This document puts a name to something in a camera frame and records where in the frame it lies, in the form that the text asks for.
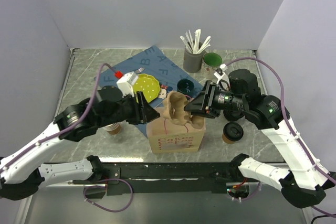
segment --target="yellow plate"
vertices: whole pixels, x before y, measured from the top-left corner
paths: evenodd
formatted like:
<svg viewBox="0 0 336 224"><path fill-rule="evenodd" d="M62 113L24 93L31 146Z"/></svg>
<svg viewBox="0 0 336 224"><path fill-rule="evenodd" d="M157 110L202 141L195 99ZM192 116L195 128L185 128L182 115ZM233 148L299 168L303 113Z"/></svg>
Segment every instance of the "yellow plate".
<svg viewBox="0 0 336 224"><path fill-rule="evenodd" d="M158 97L160 93L160 84L154 76L150 76L146 73L141 73L138 75L139 78L137 82L133 85L133 91L142 91L147 102L150 103L155 98Z"/></svg>

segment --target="gray cup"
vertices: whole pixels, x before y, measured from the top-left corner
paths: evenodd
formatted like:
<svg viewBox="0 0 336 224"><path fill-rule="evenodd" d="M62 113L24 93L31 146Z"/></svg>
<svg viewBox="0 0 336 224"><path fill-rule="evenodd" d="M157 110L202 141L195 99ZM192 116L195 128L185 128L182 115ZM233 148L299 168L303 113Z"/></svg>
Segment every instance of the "gray cup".
<svg viewBox="0 0 336 224"><path fill-rule="evenodd" d="M186 48L184 48L183 56L183 69L188 73L196 73L201 69L202 60L206 51L201 52L200 54L191 54Z"/></svg>

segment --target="marble table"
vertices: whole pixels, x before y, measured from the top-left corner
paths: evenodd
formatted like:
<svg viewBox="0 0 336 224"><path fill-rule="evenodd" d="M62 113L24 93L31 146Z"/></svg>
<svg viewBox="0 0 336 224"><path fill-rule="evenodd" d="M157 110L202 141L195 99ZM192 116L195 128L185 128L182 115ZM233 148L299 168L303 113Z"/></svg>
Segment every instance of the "marble table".
<svg viewBox="0 0 336 224"><path fill-rule="evenodd" d="M112 66L136 55L144 49L75 49L70 61L71 69L65 80L61 102L58 111L67 106L90 97L99 66L107 62ZM163 53L176 65L182 68L183 49L162 49ZM222 56L223 62L240 57L254 57L250 50L210 50ZM262 92L264 84L259 69L254 61L244 60L229 66L229 72L234 69L246 68L254 73ZM205 79L200 73L191 74L200 82ZM122 122L122 131L115 136L109 135L103 129L98 129L96 135L84 138L74 148L57 153L51 162L73 162L89 155L98 155L103 162L229 162L240 153L248 154L261 162L283 162L281 155L261 131L246 121L237 122L244 129L244 137L233 145L223 142L223 126L228 121L221 115L217 119L206 119L206 133L201 147L195 153L164 153L153 154L148 139L134 126Z"/></svg>

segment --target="black lid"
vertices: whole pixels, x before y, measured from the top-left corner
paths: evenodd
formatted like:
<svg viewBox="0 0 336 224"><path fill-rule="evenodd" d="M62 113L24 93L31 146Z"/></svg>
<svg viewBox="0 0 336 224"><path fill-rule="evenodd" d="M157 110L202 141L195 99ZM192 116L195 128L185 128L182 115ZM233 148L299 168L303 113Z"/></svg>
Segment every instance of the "black lid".
<svg viewBox="0 0 336 224"><path fill-rule="evenodd" d="M223 134L227 139L235 142L242 139L244 130L238 123L230 122L224 126Z"/></svg>
<svg viewBox="0 0 336 224"><path fill-rule="evenodd" d="M122 92L115 86L104 86L99 90L99 94L97 95L100 95L102 99L111 102L119 102L122 100Z"/></svg>

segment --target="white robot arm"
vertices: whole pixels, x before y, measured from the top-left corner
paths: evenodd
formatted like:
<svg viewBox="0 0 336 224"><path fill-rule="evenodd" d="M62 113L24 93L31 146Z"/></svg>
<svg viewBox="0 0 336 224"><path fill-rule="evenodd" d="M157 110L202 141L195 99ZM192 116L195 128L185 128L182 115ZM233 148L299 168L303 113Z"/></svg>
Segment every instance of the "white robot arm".
<svg viewBox="0 0 336 224"><path fill-rule="evenodd" d="M218 76L215 73L218 80L223 79L224 71L221 70L222 67L217 70ZM272 141L289 169L261 163L245 154L235 157L231 164L243 177L277 188L298 208L319 204L326 196L324 190L333 187L334 183L321 173L329 174L304 143L285 107L284 118L280 99L262 95L257 77L246 69L232 71L228 78L229 91L220 90L218 82L207 81L184 110L206 118L218 117L221 110L240 112Z"/></svg>
<svg viewBox="0 0 336 224"><path fill-rule="evenodd" d="M70 180L98 181L102 164L98 157L64 164L44 164L57 152L76 145L84 137L94 135L98 128L127 121L145 124L160 116L146 101L142 92L130 88L137 76L126 74L113 86L99 90L92 107L89 99L67 107L54 122L34 140L16 153L0 160L0 197L19 200L39 188Z"/></svg>

